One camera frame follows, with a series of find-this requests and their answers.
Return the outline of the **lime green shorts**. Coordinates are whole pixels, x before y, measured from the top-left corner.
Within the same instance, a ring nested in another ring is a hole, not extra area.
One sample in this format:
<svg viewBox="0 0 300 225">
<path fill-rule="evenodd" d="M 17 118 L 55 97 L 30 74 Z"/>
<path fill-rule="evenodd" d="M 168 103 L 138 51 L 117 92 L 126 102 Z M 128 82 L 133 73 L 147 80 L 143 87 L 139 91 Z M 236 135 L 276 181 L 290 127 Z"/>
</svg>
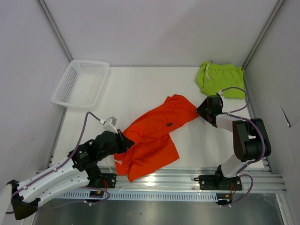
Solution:
<svg viewBox="0 0 300 225">
<path fill-rule="evenodd" d="M 225 98 L 244 99 L 244 70 L 233 64 L 219 65 L 212 61 L 203 62 L 196 75 L 195 82 L 200 91 L 207 95 L 215 95 L 221 90 Z"/>
</svg>

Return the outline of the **orange shorts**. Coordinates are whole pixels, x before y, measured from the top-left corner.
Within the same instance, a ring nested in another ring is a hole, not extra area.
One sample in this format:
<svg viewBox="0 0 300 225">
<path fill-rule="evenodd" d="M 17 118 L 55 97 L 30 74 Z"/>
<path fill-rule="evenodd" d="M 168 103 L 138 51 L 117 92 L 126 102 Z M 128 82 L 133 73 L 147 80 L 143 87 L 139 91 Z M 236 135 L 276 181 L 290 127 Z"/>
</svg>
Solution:
<svg viewBox="0 0 300 225">
<path fill-rule="evenodd" d="M 196 107 L 182 95 L 167 97 L 140 116 L 123 132 L 134 145 L 114 154 L 117 174 L 132 182 L 178 160 L 170 133 L 197 117 Z"/>
</svg>

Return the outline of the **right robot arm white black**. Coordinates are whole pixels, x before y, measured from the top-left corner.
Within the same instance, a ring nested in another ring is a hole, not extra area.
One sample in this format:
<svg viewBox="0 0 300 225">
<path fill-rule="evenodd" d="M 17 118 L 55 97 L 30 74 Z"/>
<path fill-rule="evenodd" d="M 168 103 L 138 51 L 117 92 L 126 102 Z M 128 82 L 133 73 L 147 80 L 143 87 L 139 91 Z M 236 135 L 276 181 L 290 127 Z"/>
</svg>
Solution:
<svg viewBox="0 0 300 225">
<path fill-rule="evenodd" d="M 196 112 L 212 126 L 232 132 L 234 153 L 219 166 L 219 174 L 214 177 L 217 188 L 225 189 L 231 184 L 231 178 L 236 177 L 247 166 L 271 154 L 271 145 L 263 120 L 223 112 L 221 96 L 206 97 Z"/>
</svg>

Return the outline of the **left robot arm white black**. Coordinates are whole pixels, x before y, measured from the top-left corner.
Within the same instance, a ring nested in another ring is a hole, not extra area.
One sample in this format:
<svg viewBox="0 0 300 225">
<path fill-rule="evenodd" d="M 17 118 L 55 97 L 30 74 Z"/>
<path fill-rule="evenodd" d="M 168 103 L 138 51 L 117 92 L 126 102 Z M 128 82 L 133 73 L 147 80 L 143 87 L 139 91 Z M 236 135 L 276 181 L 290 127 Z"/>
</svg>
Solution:
<svg viewBox="0 0 300 225">
<path fill-rule="evenodd" d="M 10 181 L 15 219 L 31 216 L 39 207 L 65 192 L 84 187 L 103 189 L 109 180 L 100 171 L 98 162 L 124 153 L 134 144 L 120 130 L 116 133 L 104 131 L 95 139 L 78 145 L 62 161 L 35 177 Z"/>
</svg>

